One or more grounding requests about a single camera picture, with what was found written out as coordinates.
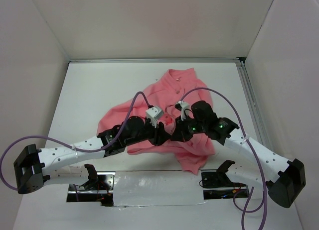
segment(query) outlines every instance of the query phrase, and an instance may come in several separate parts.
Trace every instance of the pink shirt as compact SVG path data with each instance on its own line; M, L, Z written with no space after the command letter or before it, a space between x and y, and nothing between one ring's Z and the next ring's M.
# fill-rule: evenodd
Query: pink shirt
M174 131L174 119L180 116L180 111L174 105L189 90L196 87L207 87L196 77L193 68L187 70L169 69L162 78L149 85L143 92L149 103L159 106L164 115L160 121L164 123L166 132L172 134ZM184 101L192 105L194 102L204 100L212 105L209 91L197 90L186 96ZM111 108L100 120L98 133L110 129L117 124L121 124L129 110L132 100ZM139 96L135 101L131 115L145 118L145 111L148 109L144 98ZM141 153L174 153L184 171L198 173L199 168L203 167L208 159L208 155L215 154L212 141L205 134L195 134L188 142L166 141L161 146L153 146L149 141L143 141L128 147L128 154Z

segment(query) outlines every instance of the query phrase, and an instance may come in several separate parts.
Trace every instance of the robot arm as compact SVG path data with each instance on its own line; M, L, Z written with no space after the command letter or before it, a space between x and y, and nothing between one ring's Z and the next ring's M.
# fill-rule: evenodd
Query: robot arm
M138 142L148 140L155 146L162 145L169 139L186 142L198 133L206 134L209 138L256 163L247 139L244 138L238 125L228 118L218 118L208 103L199 101L191 106L194 118L188 116L189 104L179 102L175 107L181 111L181 116L175 120L175 130L172 135L165 131L163 123L158 123L161 109L152 107L147 110L145 121L138 116L130 117L120 137L105 150L80 152L77 149L95 150L106 146L116 136L121 125L114 126L91 139L73 144L72 149L67 147L37 149L35 144L27 146L14 162L18 192L31 193L48 184L72 183L89 186L98 181L94 166L70 165L124 152L126 146ZM264 169L269 196L279 205L288 208L306 184L304 165L296 159L290 162L252 138L249 138L249 141ZM249 172L242 166L236 165L234 161L226 160L217 172L222 181L241 182L262 189L263 183L259 173Z

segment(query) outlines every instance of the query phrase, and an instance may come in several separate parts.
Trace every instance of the white panel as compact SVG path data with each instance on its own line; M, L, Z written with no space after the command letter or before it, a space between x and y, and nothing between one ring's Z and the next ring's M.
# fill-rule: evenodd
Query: white panel
M0 155L13 141L47 134L66 72L66 59L31 0L0 0ZM6 156L2 171L16 186L13 162L29 143ZM22 196L0 183L0 228L10 230Z
M72 59L247 56L272 0L33 0Z
M114 206L172 206L204 203L201 175L182 171L117 171Z
M296 203L306 230L319 226L318 34L316 0L275 0L246 61L275 150L305 164Z
M68 185L51 185L23 197L13 230L237 230L241 212L232 199L193 206L102 207L100 203L66 203ZM246 199L238 199L243 207ZM250 209L259 206L252 200ZM256 230L262 210L248 214L247 230ZM285 209L268 201L264 230L302 230L295 205Z
M208 87L229 98L238 109L246 132L256 139L235 63L71 63L49 136L67 143L83 141L96 133L100 118L111 107L131 99L137 91L159 80L169 68L184 70L191 67L195 68L198 78ZM233 110L221 97L212 94L212 99L218 116L225 116L237 122ZM56 146L52 142L47 142L46 145ZM214 146L217 154L209 158L204 168L217 169L226 159L250 164L227 147L217 142ZM84 163L94 164L95 168L101 171L181 169L173 154L128 155L123 152Z

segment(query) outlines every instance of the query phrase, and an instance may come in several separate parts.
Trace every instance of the pink cloth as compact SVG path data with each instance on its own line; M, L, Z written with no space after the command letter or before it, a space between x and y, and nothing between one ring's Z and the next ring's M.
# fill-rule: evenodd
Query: pink cloth
M159 106L164 111L160 121L164 123L165 130L168 133L174 131L174 119L180 116L180 111L174 105L186 92L196 87L207 86L196 77L193 68L187 70L169 69L158 82L143 90L149 103L153 106ZM184 99L190 105L199 100L204 100L210 105L213 104L210 93L206 90L194 91ZM111 108L100 120L98 133L121 124L131 102L132 100L129 100ZM144 119L147 109L144 98L139 96L135 101L131 115L137 115ZM127 152L131 155L150 152L174 153L182 169L194 174L197 174L199 168L205 165L209 155L215 154L212 141L205 134L196 134L190 141L185 143L168 140L161 146L153 146L149 141L143 141L130 145Z

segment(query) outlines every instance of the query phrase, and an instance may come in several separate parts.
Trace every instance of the pink t-shirt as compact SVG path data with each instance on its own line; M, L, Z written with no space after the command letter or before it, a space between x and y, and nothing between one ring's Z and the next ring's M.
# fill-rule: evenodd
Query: pink t-shirt
M164 111L164 115L160 121L164 123L166 132L172 134L175 125L174 119L180 116L180 111L174 105L186 92L196 87L207 86L196 77L193 68L187 70L169 69L159 81L143 90L149 103L153 106L159 106ZM184 99L190 105L200 100L213 105L211 95L207 90L196 90L188 94ZM132 100L129 100L111 108L100 120L98 133L121 124L129 110L131 102ZM135 101L130 116L137 115L144 119L147 109L148 106L144 98L139 96ZM199 168L205 165L209 155L215 154L212 141L205 134L195 134L188 142L168 140L161 146L153 146L149 141L143 141L130 145L127 152L131 155L151 152L174 153L182 169L194 174L197 174Z

